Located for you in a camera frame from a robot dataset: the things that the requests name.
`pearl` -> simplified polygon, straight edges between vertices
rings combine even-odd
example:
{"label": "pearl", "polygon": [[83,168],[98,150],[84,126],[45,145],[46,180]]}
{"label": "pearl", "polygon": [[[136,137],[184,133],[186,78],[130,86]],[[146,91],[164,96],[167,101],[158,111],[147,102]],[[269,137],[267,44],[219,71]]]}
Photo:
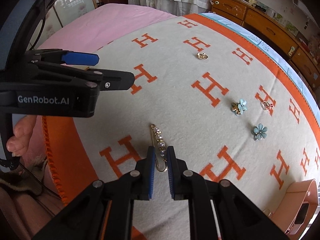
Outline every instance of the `pearl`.
{"label": "pearl", "polygon": [[153,132],[154,133],[158,133],[158,132],[161,132],[161,131],[160,131],[160,129],[158,127],[155,127],[155,128],[153,128]]}
{"label": "pearl", "polygon": [[158,148],[161,148],[161,147],[165,147],[165,143],[164,142],[158,142]]}
{"label": "pearl", "polygon": [[156,134],[156,139],[157,140],[163,140],[163,136],[161,133]]}
{"label": "pearl", "polygon": [[161,150],[161,151],[160,151],[160,156],[161,156],[161,157],[164,157],[164,155],[165,155],[165,150]]}

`light blue sheet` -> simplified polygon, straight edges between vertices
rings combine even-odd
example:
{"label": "light blue sheet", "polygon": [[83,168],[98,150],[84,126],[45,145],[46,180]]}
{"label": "light blue sheet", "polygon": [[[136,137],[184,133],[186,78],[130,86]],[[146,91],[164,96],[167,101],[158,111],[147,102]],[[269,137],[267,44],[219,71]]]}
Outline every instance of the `light blue sheet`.
{"label": "light blue sheet", "polygon": [[316,116],[318,125],[320,125],[320,110],[319,107],[311,95],[307,86],[303,83],[302,79],[298,76],[298,74],[293,70],[293,68],[277,53],[274,49],[272,49],[268,44],[266,44],[263,40],[258,38],[253,33],[249,32],[245,28],[240,25],[225,19],[224,17],[214,14],[214,13],[201,13],[200,15],[207,17],[230,30],[233,30],[235,33],[238,33],[252,44],[256,45],[260,48],[265,54],[267,54],[276,64],[278,64],[282,70],[288,75],[288,77],[293,81],[293,83],[300,90],[301,94],[304,96],[306,101],[308,102],[312,112]]}

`wooden dresser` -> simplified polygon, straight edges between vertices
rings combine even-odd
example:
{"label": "wooden dresser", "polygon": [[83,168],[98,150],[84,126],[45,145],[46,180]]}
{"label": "wooden dresser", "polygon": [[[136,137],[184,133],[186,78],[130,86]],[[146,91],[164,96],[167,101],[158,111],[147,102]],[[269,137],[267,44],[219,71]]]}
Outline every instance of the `wooden dresser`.
{"label": "wooden dresser", "polygon": [[212,0],[212,12],[253,32],[276,50],[292,68],[301,73],[312,95],[320,86],[320,65],[300,46],[300,41],[276,20],[242,0]]}

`blue gripper pad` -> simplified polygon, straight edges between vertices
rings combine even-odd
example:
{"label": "blue gripper pad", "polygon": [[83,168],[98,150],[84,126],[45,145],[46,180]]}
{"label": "blue gripper pad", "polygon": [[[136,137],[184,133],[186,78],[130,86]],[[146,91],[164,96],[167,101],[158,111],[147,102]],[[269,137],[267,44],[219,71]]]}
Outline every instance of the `blue gripper pad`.
{"label": "blue gripper pad", "polygon": [[168,165],[168,177],[169,177],[169,187],[170,187],[170,194],[171,197],[174,198],[174,177],[173,177],[173,171],[172,171],[172,164],[171,164],[171,158],[170,158],[170,150],[167,149],[167,165]]}
{"label": "blue gripper pad", "polygon": [[149,176],[149,199],[152,198],[152,194],[153,194],[153,181],[155,178],[155,151],[153,150],[153,155],[152,155],[152,163],[149,166],[150,167],[150,176]]}
{"label": "blue gripper pad", "polygon": [[99,56],[97,54],[70,51],[62,55],[61,60],[68,65],[95,66],[99,62]]}

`jewelry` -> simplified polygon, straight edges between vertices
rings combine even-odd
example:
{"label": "jewelry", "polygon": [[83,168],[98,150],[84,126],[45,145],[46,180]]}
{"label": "jewelry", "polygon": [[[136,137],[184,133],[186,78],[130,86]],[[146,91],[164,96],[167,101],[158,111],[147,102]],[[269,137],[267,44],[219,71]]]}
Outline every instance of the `jewelry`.
{"label": "jewelry", "polygon": [[208,58],[208,56],[204,52],[197,53],[197,57],[199,59],[207,59]]}
{"label": "jewelry", "polygon": [[156,168],[160,172],[167,171],[168,166],[167,166],[167,159],[165,157],[166,148],[165,148],[165,143],[163,141],[163,135],[161,133],[161,130],[158,127],[156,127],[154,124],[151,125],[151,137],[152,137],[153,147],[155,149],[158,149],[158,152],[159,152],[160,156],[163,158],[164,165],[165,165],[165,168],[163,170],[159,169],[159,162],[158,162],[157,151],[156,151],[155,152],[155,155],[156,155]]}
{"label": "jewelry", "polygon": [[261,107],[263,110],[269,111],[269,110],[273,109],[273,104],[270,104],[267,101],[263,101],[263,102],[261,102]]}
{"label": "jewelry", "polygon": [[246,106],[247,101],[240,99],[239,103],[232,103],[231,104],[231,111],[235,113],[235,115],[241,115],[244,111],[248,110]]}
{"label": "jewelry", "polygon": [[265,139],[267,137],[266,132],[268,131],[267,127],[264,127],[261,123],[258,126],[254,127],[252,134],[254,135],[254,140],[258,141],[262,138]]}
{"label": "jewelry", "polygon": [[270,211],[270,209],[266,208],[263,213],[268,217],[271,218],[272,217],[272,212]]}

